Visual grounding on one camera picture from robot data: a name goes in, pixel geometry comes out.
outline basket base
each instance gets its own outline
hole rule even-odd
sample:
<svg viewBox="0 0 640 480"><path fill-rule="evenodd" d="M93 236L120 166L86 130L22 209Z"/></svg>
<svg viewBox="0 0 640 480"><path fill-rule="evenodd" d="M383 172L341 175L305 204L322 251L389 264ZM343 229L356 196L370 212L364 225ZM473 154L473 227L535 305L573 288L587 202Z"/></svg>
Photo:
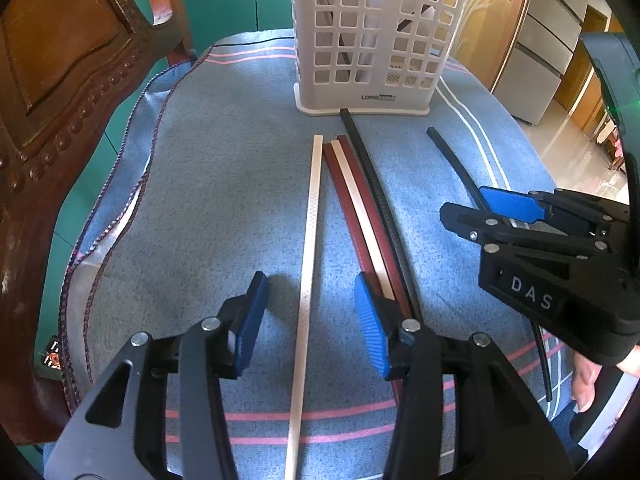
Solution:
<svg viewBox="0 0 640 480"><path fill-rule="evenodd" d="M293 93L296 97L296 107L305 115L309 116L322 116L322 115L339 115L340 108L328 108L326 110L312 110L311 108L305 108L300 101L300 84L295 83L293 85ZM429 113L430 108L427 106L426 110L402 110L400 108L349 108L351 114L386 114L386 115L412 115L412 116L425 116Z"/></svg>

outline black cable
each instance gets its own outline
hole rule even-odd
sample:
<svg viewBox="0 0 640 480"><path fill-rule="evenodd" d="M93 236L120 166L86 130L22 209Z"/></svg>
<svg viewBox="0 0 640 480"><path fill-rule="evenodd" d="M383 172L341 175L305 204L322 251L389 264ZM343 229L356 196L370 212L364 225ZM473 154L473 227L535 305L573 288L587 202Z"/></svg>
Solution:
<svg viewBox="0 0 640 480"><path fill-rule="evenodd" d="M483 209L484 211L491 211L491 207L489 203L485 200L484 196L476 186L476 183L469 175L468 171L460 162L460 159L457 158L456 154L450 148L450 146L446 143L446 141L442 138L439 131L435 128L428 128L427 135L436 145L436 147L440 150L440 153L447 159L449 165L453 168L453 171L456 172L460 180L462 181L463 186L465 186L466 191L471 195L471 198L476 202L478 208ZM502 219L505 224L509 224L506 219ZM536 348L538 349L538 355L540 357L540 367L542 368L542 381L545 385L545 395L546 402L551 402L554 398L553 390L551 388L551 373L549 371L549 363L546 360L546 351L545 351L545 343L542 339L542 331L540 330L540 326L529 320L531 323L531 330L533 331L533 339L536 341Z"/></svg>
<svg viewBox="0 0 640 480"><path fill-rule="evenodd" d="M369 183L369 187L371 188L373 200L376 203L376 208L380 214L380 218L382 219L382 225L384 226L386 236L391 243L391 250L394 254L396 267L400 271L402 288L404 288L404 292L406 293L407 299L409 300L409 304L412 308L412 315L415 319L420 321L420 323L424 324L422 311L420 310L420 301L418 300L418 292L415 288L414 274L411 270L409 260L406 257L406 251L404 250L402 238L398 232L398 226L396 225L394 216L391 213L389 202L386 200L385 192L383 191L378 175L376 174L376 169L373 167L369 153L367 153L364 142L362 142L362 138L360 137L360 132L358 131L356 124L353 122L353 118L347 108L340 110L340 118L342 119L342 124L344 124L344 127L347 130L347 134L351 144L353 145L353 150L362 165L362 172L364 173L367 182Z"/></svg>

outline red strip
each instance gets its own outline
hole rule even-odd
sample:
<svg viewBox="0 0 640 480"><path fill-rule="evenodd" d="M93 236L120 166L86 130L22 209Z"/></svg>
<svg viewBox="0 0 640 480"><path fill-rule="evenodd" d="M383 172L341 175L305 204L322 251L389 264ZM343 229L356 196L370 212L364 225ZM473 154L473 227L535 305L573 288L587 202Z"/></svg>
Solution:
<svg viewBox="0 0 640 480"><path fill-rule="evenodd" d="M356 257L360 264L360 269L367 275L369 283L371 284L374 292L380 295L380 282L378 276L373 268L371 256L369 256L369 250L362 234L362 228L360 222L358 222L358 216L356 215L356 209L351 202L351 195L349 195L349 189L342 176L340 170L340 164L335 156L334 149L330 143L324 145L324 160L329 167L329 173L334 181L335 191L338 194L338 200L340 200L340 207L344 214L344 219L347 222L349 234L351 235L351 241L353 242L353 248L356 251Z"/></svg>
<svg viewBox="0 0 640 480"><path fill-rule="evenodd" d="M396 301L400 306L400 311L405 317L413 317L411 313L411 306L409 305L409 301L404 293L404 286L402 286L402 277L400 276L400 272L396 267L394 252L391 248L391 244L389 243L388 238L386 237L386 231L382 223L382 218L380 218L380 214L378 213L378 208L376 207L376 203L373 200L373 195L371 194L369 185L367 184L365 176L360 169L358 159L353 153L351 145L349 144L346 136L338 136L338 140L340 141L340 145L342 146L342 150L344 151L344 156L347 158L347 162L349 163L349 167L351 168L351 173L353 173L353 178L356 181L358 191L360 192L360 196L362 197L362 201L364 202L367 216L369 216L371 227L373 227L373 232L376 235L376 240L378 242L378 246L380 247L380 252L382 253L382 260L385 263L386 273L389 276L391 288L393 289Z"/></svg>

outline carved wood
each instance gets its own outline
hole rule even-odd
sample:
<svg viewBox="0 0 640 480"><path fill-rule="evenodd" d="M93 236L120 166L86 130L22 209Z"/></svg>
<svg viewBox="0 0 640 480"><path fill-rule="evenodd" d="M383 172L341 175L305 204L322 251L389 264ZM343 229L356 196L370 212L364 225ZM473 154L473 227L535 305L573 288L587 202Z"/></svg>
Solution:
<svg viewBox="0 0 640 480"><path fill-rule="evenodd" d="M33 345L56 218L111 114L153 64L193 57L182 0L0 0L0 423L16 444L55 440L59 382Z"/></svg>

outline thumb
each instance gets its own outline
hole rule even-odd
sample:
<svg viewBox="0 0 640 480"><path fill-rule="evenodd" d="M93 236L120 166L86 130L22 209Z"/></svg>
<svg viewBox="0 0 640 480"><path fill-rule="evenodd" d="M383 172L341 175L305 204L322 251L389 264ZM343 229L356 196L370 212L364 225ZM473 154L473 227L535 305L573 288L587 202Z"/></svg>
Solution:
<svg viewBox="0 0 640 480"><path fill-rule="evenodd" d="M635 346L631 353L618 365L627 374L640 377L640 346Z"/></svg>

